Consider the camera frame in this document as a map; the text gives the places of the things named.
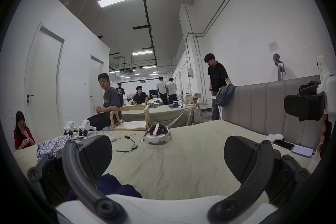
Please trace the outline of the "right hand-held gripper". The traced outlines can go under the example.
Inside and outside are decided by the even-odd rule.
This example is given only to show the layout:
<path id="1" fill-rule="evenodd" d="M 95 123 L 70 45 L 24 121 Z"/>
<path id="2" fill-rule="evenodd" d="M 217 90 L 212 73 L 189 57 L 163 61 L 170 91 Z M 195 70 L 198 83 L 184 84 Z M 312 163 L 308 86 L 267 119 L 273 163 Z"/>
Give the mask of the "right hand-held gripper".
<path id="1" fill-rule="evenodd" d="M 317 56 L 321 83 L 311 80 L 301 85 L 299 94 L 287 95 L 283 105 L 287 114 L 299 121 L 319 121 L 324 114 L 336 115 L 336 74 L 330 71 L 323 55 Z"/>

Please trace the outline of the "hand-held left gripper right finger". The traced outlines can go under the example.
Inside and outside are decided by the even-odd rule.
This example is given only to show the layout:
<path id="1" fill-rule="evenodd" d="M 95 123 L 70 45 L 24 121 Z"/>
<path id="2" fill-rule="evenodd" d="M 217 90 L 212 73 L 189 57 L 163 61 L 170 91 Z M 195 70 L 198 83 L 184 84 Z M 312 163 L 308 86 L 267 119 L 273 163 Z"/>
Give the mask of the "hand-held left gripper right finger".
<path id="1" fill-rule="evenodd" d="M 211 223 L 235 220 L 263 192 L 266 192 L 271 205 L 282 207 L 311 176 L 291 155 L 281 156 L 269 140 L 257 143 L 242 136 L 230 136 L 225 142 L 223 154 L 227 167 L 241 186 L 209 209 L 207 218 Z"/>

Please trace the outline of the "person's right hand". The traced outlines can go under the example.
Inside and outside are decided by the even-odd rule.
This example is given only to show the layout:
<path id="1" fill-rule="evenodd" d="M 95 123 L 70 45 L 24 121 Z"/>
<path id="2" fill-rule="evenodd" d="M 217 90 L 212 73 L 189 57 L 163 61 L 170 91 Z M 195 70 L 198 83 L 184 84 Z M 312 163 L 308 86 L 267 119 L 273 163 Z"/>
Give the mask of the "person's right hand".
<path id="1" fill-rule="evenodd" d="M 327 137 L 327 142 L 328 143 L 328 139 L 330 137 L 330 131 L 332 129 L 332 123 L 329 121 L 328 119 L 328 115 L 324 114 L 322 117 L 322 122 L 321 122 L 321 136 L 320 136 L 320 143 L 317 147 L 316 152 L 319 153 L 320 156 L 323 155 L 324 151 L 325 151 L 325 140 Z"/>

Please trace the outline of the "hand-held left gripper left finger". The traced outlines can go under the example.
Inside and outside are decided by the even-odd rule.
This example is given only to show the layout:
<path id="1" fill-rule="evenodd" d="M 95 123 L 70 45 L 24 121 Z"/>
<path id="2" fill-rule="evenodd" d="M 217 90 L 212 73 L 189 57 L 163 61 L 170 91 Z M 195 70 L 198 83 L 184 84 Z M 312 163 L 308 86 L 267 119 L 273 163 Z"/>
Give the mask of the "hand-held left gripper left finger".
<path id="1" fill-rule="evenodd" d="M 70 191 L 95 216 L 106 223 L 122 224 L 127 214 L 116 201 L 96 188 L 111 163 L 112 146 L 106 135 L 84 140 L 65 137 L 65 146 L 56 155 L 47 154 L 27 171 L 33 189 L 47 202 L 60 205 Z"/>

